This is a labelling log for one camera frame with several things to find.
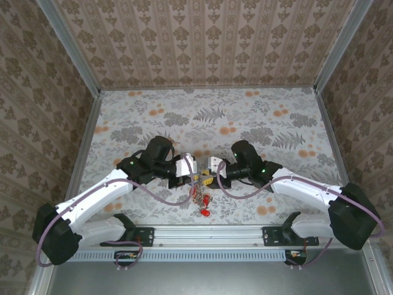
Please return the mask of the aluminium frame side rail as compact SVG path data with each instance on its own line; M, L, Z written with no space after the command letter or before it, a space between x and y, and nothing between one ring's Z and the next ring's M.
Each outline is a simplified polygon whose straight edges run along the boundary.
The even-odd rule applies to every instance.
M93 139L94 129L96 127L103 101L103 98L101 97L101 92L102 90L99 89L98 93L93 95L93 103L88 116L84 135L80 143L80 148L77 154L76 163L72 171L65 200L69 200L72 197L76 196L79 191L81 179L85 170L85 165L90 150L91 141ZM49 265L48 267L41 267L41 264L48 264L49 262L49 259L45 256L42 261L39 261L37 263L30 287L28 288L28 292L26 295L47 294L49 281L53 272L53 266Z
M340 180L343 184L347 184L349 182L348 174L340 154L340 149L335 138L332 124L330 123L324 100L321 93L317 90L315 91L315 94L329 143L332 148L333 156L337 163ZM362 253L363 257L365 258L365 266L368 273L370 274L371 283L374 287L376 295L393 295L393 282L390 278L388 268L383 258L378 241L376 239L368 240L362 248Z

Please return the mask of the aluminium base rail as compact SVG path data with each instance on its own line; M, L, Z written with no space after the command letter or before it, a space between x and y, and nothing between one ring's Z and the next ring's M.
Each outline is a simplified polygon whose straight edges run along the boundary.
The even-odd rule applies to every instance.
M153 247L162 248L250 248L264 245L259 225L138 226Z

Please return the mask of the aluminium frame post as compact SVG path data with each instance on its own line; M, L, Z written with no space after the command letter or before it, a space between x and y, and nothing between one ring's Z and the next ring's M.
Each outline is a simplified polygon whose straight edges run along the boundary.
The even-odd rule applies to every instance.
M99 97L101 87L99 86L93 71L90 69L87 59L83 56L82 51L79 49L77 41L72 36L69 26L63 20L60 10L56 7L54 0L36 0L36 2L51 24L54 32L61 41L90 93L94 98Z
M314 82L314 92L319 95L337 68L356 31L366 16L373 0L356 0L338 37Z

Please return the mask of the grey metal sheet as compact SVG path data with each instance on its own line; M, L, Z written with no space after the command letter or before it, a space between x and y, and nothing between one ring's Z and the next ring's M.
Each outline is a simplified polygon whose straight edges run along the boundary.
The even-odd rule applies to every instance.
M282 262L106 262L56 267L48 295L376 295L362 261L291 269Z

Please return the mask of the floral patterned table cover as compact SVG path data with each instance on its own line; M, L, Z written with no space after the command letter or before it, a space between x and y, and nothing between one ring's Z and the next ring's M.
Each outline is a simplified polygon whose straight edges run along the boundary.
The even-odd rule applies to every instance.
M232 144L247 140L264 160L322 183L342 183L312 88L118 91L104 92L102 98L82 191L155 136L171 140L176 154L193 155L200 167L210 156L234 162ZM304 202L267 191L249 197L254 188L247 183L233 182L232 197L202 187L212 197L208 217L193 202L165 205L136 189L105 206L93 220L123 213L143 225L280 224L294 211L316 213ZM160 179L147 188L171 203L189 195L188 186L169 189Z

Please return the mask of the aluminium frame rear rail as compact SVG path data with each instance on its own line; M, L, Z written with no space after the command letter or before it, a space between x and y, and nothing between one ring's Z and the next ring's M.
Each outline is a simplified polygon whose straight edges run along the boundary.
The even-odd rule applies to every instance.
M99 92L118 92L131 90L197 90L197 89L299 89L312 88L312 84L287 84L287 85L188 85L188 86L164 86L164 87L123 87L123 88L101 88Z

